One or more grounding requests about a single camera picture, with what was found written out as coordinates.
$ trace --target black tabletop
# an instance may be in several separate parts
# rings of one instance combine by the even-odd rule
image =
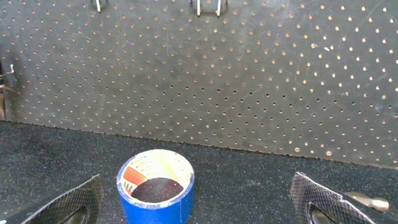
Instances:
[[[188,223],[296,223],[289,195],[296,171],[341,192],[384,197],[398,211],[395,169],[0,122],[0,219],[99,173],[106,195],[97,223],[125,223],[116,174],[149,149],[191,162],[195,207]]]

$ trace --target pegboard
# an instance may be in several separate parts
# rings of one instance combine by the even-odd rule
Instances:
[[[7,119],[397,167],[398,5],[3,1]]]

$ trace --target tape roll hole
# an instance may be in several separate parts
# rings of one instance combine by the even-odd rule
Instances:
[[[182,194],[191,173],[192,166],[180,154],[154,149],[138,154],[121,180],[125,193],[140,203],[163,203]]]

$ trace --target blue tape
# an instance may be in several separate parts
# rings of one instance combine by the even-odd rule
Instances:
[[[120,195],[124,217],[129,224],[178,224],[185,223],[193,208],[193,182],[195,174],[192,172],[190,183],[177,198],[166,203],[141,203],[131,198],[121,183],[123,171],[135,158],[130,158],[119,170],[117,186]]]

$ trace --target inner cardboard ring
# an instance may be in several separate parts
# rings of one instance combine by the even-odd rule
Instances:
[[[183,190],[175,197],[165,201],[169,202],[185,192],[192,173],[191,164],[180,154],[165,149],[153,149],[136,155],[130,161],[123,170],[121,183],[123,191],[130,198],[140,203],[148,203],[131,196],[140,184],[159,177],[174,180],[183,187]]]

